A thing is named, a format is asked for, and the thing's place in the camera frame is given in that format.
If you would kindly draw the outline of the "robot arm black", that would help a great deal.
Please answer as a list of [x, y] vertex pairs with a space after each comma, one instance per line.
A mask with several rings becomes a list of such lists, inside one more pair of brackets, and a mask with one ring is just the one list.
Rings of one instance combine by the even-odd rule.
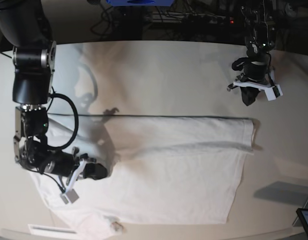
[[[24, 169], [73, 179], [101, 180], [108, 170], [95, 158], [65, 149], [75, 140], [79, 116], [74, 103], [65, 95], [52, 92], [56, 42], [39, 0], [0, 0], [0, 30], [13, 45], [15, 66], [13, 101], [16, 107], [14, 152]], [[74, 130], [67, 143], [48, 144], [48, 111], [45, 105], [59, 98], [69, 103], [74, 114]]]
[[246, 56], [232, 63], [232, 69], [240, 74], [227, 86], [231, 91], [240, 88], [241, 98], [246, 106], [253, 104], [260, 92], [268, 101], [282, 96], [282, 90], [275, 83], [274, 67], [270, 51], [276, 42], [276, 26], [273, 19], [273, 4], [270, 0], [247, 0], [241, 6], [246, 34]]

